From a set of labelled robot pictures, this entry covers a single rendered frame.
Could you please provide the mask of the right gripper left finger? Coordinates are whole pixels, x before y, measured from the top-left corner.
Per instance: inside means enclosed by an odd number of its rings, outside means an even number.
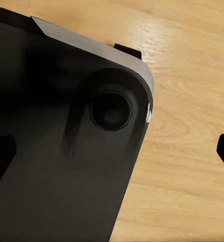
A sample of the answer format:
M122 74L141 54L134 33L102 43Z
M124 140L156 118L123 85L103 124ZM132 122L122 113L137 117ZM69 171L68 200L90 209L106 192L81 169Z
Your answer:
M12 134L0 137L0 180L17 153Z

